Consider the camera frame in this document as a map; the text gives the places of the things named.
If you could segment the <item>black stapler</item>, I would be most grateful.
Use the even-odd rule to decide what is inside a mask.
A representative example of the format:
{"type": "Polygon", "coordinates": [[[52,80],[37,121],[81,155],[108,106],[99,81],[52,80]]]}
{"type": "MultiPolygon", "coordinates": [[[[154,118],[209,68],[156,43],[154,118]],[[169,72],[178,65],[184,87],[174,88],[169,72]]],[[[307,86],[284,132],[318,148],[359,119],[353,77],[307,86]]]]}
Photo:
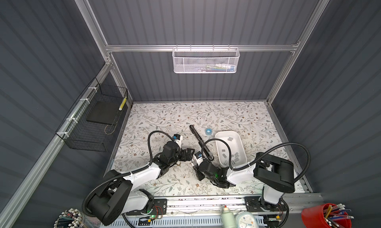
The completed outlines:
{"type": "Polygon", "coordinates": [[[213,161],[214,160],[213,154],[211,153],[211,151],[208,149],[207,146],[203,147],[204,141],[201,138],[201,136],[197,133],[197,131],[195,130],[194,125],[190,125],[189,128],[190,128],[190,131],[192,132],[192,134],[196,137],[200,147],[203,148],[203,157],[207,158],[209,161],[213,161]]]}

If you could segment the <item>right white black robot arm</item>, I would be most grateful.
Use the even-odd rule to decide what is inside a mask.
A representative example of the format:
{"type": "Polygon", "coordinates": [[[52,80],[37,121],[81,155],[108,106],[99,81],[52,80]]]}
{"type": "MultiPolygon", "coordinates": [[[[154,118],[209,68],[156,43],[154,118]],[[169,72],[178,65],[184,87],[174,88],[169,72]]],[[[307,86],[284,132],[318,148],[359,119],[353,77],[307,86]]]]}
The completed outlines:
{"type": "Polygon", "coordinates": [[[208,159],[203,159],[199,163],[196,162],[197,175],[207,178],[214,186],[224,189],[255,178],[264,184],[260,197],[260,205],[263,208],[283,202],[285,193],[294,193],[295,183],[305,175],[311,164],[311,154],[306,146],[295,142],[285,142],[265,152],[257,153],[254,160],[241,167],[233,167],[231,148],[228,143],[219,138],[209,139],[201,145],[200,158],[203,156],[207,143],[211,141],[219,141],[227,147],[228,167],[220,168],[208,159]],[[302,148],[307,155],[305,167],[297,176],[294,176],[294,164],[291,161],[271,155],[271,152],[279,148],[292,145],[302,148]]]}

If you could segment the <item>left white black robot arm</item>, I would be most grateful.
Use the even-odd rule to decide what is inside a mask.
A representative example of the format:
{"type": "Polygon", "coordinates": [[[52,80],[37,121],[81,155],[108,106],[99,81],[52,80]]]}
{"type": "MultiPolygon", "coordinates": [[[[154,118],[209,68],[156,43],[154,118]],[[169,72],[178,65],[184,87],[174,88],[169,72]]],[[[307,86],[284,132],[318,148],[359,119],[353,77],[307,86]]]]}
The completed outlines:
{"type": "Polygon", "coordinates": [[[140,186],[165,175],[178,162],[187,161],[187,150],[181,148],[183,137],[174,134],[163,146],[162,152],[153,155],[150,139],[155,133],[167,137],[163,131],[153,131],[148,136],[149,163],[136,170],[119,173],[107,172],[82,202],[82,212],[96,217],[103,225],[112,224],[120,215],[130,212],[150,214],[154,209],[154,196],[140,186]]]}

